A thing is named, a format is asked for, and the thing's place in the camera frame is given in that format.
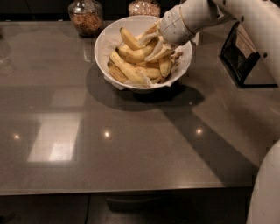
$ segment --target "jar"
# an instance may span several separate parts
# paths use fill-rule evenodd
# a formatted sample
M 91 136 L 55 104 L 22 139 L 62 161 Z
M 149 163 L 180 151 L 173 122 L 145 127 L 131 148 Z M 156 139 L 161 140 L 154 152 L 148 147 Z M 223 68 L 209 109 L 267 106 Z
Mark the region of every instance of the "jar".
M 77 32 L 82 37 L 96 37 L 103 26 L 103 8 L 95 0 L 75 0 L 68 13 Z
M 160 5 L 156 0 L 135 0 L 129 4 L 129 15 L 160 17 Z

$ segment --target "white bowl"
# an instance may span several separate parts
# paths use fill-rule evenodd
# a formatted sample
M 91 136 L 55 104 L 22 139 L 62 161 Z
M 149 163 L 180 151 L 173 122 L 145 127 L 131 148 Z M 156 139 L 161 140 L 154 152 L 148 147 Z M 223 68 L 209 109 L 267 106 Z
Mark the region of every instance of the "white bowl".
M 104 73 L 104 78 L 118 89 L 123 90 L 127 88 L 133 92 L 144 94 L 152 92 L 157 88 L 170 87 L 174 81 L 178 80 L 186 73 L 188 67 L 190 66 L 193 56 L 193 49 L 191 43 L 188 42 L 176 49 L 176 51 L 182 51 L 183 55 L 178 59 L 178 64 L 172 68 L 168 80 L 162 84 L 154 84 L 151 87 L 136 87 L 132 84 L 121 83 L 120 81 L 115 80 L 109 74 L 107 68 L 109 55 L 123 42 L 120 35 L 120 28 L 125 27 L 134 36 L 138 36 L 156 20 L 157 17 L 152 16 L 125 17 L 107 26 L 97 38 L 94 47 L 95 61 L 98 67 Z

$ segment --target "bowl rim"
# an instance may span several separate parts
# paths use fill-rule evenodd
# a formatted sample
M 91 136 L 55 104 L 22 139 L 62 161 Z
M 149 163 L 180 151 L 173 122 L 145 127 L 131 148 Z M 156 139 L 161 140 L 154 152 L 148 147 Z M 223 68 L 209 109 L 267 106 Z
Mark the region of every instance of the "bowl rim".
M 165 88 L 165 87 L 169 87 L 173 84 L 173 82 L 177 81 L 178 79 L 180 79 L 187 71 L 187 69 L 178 77 L 176 78 L 173 82 L 170 82 L 170 85 L 167 85 L 166 82 L 165 83 L 162 83 L 162 84 L 157 84 L 156 86 L 153 86 L 153 87 L 133 87 L 131 86 L 130 84 L 125 84 L 125 83 L 121 83 L 120 81 L 118 80 L 115 80 L 112 76 L 108 75 L 107 74 L 107 71 L 105 71 L 101 64 L 99 63 L 99 60 L 97 59 L 97 54 L 98 54 L 98 42 L 101 41 L 102 39 L 102 36 L 104 35 L 104 32 L 110 27 L 110 26 L 113 26 L 115 24 L 118 24 L 120 23 L 121 21 L 133 21 L 134 19 L 137 19 L 137 18 L 150 18 L 150 21 L 156 21 L 158 19 L 158 17 L 155 17 L 155 16 L 149 16 L 149 15 L 137 15 L 137 16 L 131 16 L 131 17 L 123 17 L 123 18 L 120 18 L 116 21 L 114 21 L 113 23 L 109 24 L 108 26 L 106 26 L 102 32 L 99 34 L 99 36 L 97 37 L 96 41 L 95 41 L 95 45 L 94 45 L 94 58 L 95 58 L 95 62 L 97 64 L 97 66 L 99 67 L 99 69 L 102 71 L 103 75 L 104 75 L 104 79 L 105 80 L 108 80 L 109 79 L 109 82 L 115 86 L 119 86 L 119 87 L 122 87 L 123 89 L 127 88 L 127 89 L 130 89 L 130 90 L 146 90 L 146 91 L 150 91 L 150 90 L 156 90 L 158 88 Z M 193 55 L 193 48 L 192 48 L 192 44 L 190 43 L 190 41 L 188 41 L 187 43 L 185 43 L 185 46 L 186 45 L 189 45 L 190 47 L 190 54 Z

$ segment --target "table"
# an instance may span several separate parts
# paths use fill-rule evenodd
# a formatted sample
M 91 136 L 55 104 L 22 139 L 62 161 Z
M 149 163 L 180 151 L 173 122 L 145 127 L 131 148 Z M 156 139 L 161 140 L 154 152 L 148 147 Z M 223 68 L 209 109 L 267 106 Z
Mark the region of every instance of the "table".
M 231 24 L 202 32 L 171 88 L 134 94 L 104 80 L 70 21 L 0 23 L 0 195 L 252 186 L 280 92 L 226 73 Z

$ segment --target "dark background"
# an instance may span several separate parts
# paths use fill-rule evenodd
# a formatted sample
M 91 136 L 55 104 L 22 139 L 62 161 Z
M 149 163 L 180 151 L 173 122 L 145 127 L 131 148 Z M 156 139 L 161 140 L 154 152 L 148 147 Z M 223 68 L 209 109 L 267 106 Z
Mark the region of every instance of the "dark background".
M 1 0 L 0 21 L 70 20 L 68 5 L 74 0 Z M 129 0 L 99 0 L 103 6 L 104 19 L 115 20 L 129 15 Z M 158 0 L 162 14 L 179 4 L 180 0 Z

